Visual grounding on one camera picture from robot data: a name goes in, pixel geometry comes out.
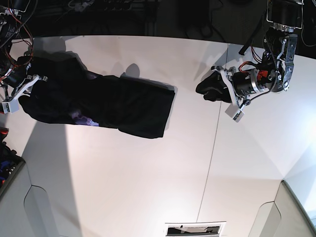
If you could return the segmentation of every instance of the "red object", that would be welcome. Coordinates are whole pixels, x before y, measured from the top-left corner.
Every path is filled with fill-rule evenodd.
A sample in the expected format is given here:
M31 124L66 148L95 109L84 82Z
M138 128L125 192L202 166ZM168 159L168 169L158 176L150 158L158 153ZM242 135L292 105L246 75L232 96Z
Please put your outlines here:
M0 133L1 133L2 135L8 135L9 129L8 129L8 128L5 128L5 127L0 127Z
M257 80L261 80L261 78L266 78L268 76L268 71L259 71Z

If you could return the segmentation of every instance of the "metal bracket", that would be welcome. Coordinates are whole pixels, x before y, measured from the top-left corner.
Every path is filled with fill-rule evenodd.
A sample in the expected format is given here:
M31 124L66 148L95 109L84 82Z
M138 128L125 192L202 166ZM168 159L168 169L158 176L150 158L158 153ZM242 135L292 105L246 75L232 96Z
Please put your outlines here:
M234 73L236 72L235 67L229 68L229 70L224 69L221 66L213 66L211 67L211 70L218 71L221 76L222 80L225 83L225 85L228 88L232 103L229 105L229 107L226 109L225 113L228 114L229 117L231 117L236 122L239 122L240 119L244 116L243 108L244 105L239 105L239 99L236 97L234 87L231 83L231 81L228 79L228 77L232 77Z
M37 81L43 80L47 81L47 77L41 78L38 75L33 75L32 77L28 78L30 81L21 86L21 88L14 94L14 96L6 98L2 102L3 112L6 113L14 113L19 110L19 97L23 95L23 93L32 87Z
M285 69L283 76L283 89L288 90L294 69L294 56L297 44L297 35L289 35L285 56Z

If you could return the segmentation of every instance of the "white bracket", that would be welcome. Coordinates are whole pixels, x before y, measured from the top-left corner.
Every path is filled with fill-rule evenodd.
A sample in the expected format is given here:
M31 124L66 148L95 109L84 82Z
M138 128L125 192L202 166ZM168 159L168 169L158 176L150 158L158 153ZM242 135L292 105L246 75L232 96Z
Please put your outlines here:
M14 113L19 110L19 97L23 95L23 93L30 87L32 87L38 80L47 81L47 77L41 78L38 75L33 75L32 79L24 84L12 97L5 99L2 102L3 112L6 113Z
M226 109L225 113L228 114L229 117L231 117L234 121L239 122L240 119L244 116L243 108L244 105L239 105L239 99L236 97L233 85L231 81L228 79L228 77L232 77L234 73L236 72L235 67L229 68L229 70L224 69L221 66L213 66L211 68L214 71L218 71L221 76L222 80L227 86L227 89L229 91L229 95L231 97L232 103L229 105L229 107Z

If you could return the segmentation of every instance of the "white table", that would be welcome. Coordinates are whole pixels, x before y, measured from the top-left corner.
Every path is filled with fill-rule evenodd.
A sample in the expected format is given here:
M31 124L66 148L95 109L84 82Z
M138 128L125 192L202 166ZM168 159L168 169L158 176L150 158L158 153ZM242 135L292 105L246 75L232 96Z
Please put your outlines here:
M7 116L6 141L23 154L32 185L47 191L61 236L163 237L165 223L218 221L227 221L225 236L249 235L260 206L275 199L315 139L316 61L296 56L290 90L253 101L235 123L228 104L204 101L195 88L216 62L229 68L250 59L238 59L240 48L151 37L37 40L39 55L72 51L103 75L136 64L141 78L177 88L161 139L43 124L22 109ZM19 43L11 55L24 51Z

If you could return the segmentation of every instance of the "black cloth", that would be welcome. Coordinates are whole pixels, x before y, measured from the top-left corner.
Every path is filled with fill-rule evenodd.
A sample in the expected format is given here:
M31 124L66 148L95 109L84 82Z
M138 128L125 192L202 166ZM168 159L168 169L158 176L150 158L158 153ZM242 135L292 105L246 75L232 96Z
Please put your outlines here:
M89 79L76 58L54 62L35 57L28 74L48 77L34 84L31 96L19 98L23 110L38 121L78 124L73 114L80 113L100 127L163 137L173 90L115 76Z
M232 102L228 88L219 72L213 72L208 78L198 84L196 93L203 95L204 100Z

